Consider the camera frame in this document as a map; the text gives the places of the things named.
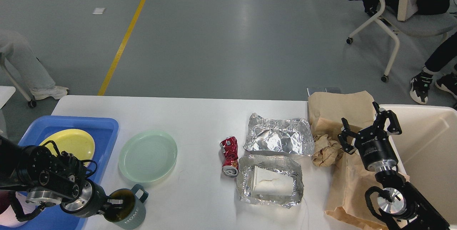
white table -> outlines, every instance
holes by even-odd
[[[6,123],[3,112],[1,111],[3,105],[11,98],[11,96],[16,91],[16,88],[13,86],[3,86],[0,85],[0,134],[3,134],[6,137]]]
[[[14,88],[13,86],[0,85],[0,109],[11,98],[15,91],[16,88]]]
[[[163,130],[175,139],[178,159],[174,170],[163,180],[144,184],[150,196],[140,230],[357,229],[324,214],[331,168],[315,167],[310,157],[298,161],[306,202],[284,209],[239,201],[235,179],[221,174],[219,143],[233,135],[238,139],[238,155],[247,154],[242,146],[253,112],[265,118],[307,118],[307,102],[68,95],[52,114],[114,118],[119,122],[119,135],[100,182],[107,194],[134,185],[117,166],[127,140],[149,129]],[[102,216],[88,218],[84,227],[117,228]]]

crumpled aluminum foil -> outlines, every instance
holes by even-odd
[[[243,147],[247,151],[269,150],[311,156],[314,146],[310,124],[306,119],[267,119],[253,113]]]
[[[242,157],[239,160],[238,165],[240,167],[240,173],[236,178],[236,189],[240,194],[241,201],[255,205],[279,205],[288,209],[302,201],[302,167],[299,163],[285,156],[263,156],[251,154],[249,156]],[[292,196],[251,195],[252,187],[250,186],[250,183],[256,166],[293,178]]]

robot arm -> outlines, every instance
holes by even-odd
[[[19,221],[36,217],[46,207],[60,205],[61,209],[77,217],[104,214],[122,206],[121,200],[109,199],[103,188],[90,179],[96,172],[84,166],[91,160],[78,160],[61,151],[53,141],[57,153],[52,155],[45,146],[19,147],[0,136],[0,190],[8,190],[9,198]],[[25,215],[16,199],[15,191],[27,191],[26,202],[37,209]]]
[[[343,150],[353,154],[359,150],[359,154],[366,170],[375,172],[376,181],[383,188],[372,186],[365,192],[365,200],[370,212],[384,222],[390,230],[447,230],[449,223],[434,209],[424,196],[405,178],[398,173],[398,158],[393,151],[388,136],[401,134],[402,130],[397,116],[392,111],[379,108],[373,102],[376,110],[376,119],[372,126],[352,132],[349,123],[342,118],[343,129],[338,135]],[[390,125],[387,132],[384,131],[386,120]],[[348,144],[347,138],[353,137],[354,146]],[[378,193],[377,213],[370,199],[373,193]],[[407,220],[408,224],[400,228],[395,219]]]

gray-green mug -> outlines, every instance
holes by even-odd
[[[140,198],[136,196],[136,193],[142,190],[143,194]],[[116,224],[117,226],[131,230],[139,227],[146,217],[146,208],[144,207],[144,201],[147,199],[149,194],[144,190],[144,187],[136,184],[131,190],[130,189],[119,189],[110,194],[109,199],[123,200],[121,209],[105,213],[103,216],[109,222]]]

yellow floor line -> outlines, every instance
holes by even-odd
[[[137,23],[138,17],[144,6],[144,2],[146,2],[146,0],[141,0],[140,4],[137,7],[137,11],[135,12],[134,17],[132,18],[132,21],[130,22],[129,28],[127,28],[127,32],[124,35],[124,39],[122,40],[121,46],[119,46],[116,56],[114,56],[114,60],[111,63],[111,67],[105,76],[105,80],[103,80],[103,84],[101,84],[100,90],[98,91],[98,95],[101,95],[101,96],[105,95],[106,89],[111,81],[111,78],[113,77],[117,64],[119,63],[122,53],[124,52],[124,48],[127,45],[127,42],[129,41],[130,35],[132,34],[132,31],[134,30],[135,24]]]

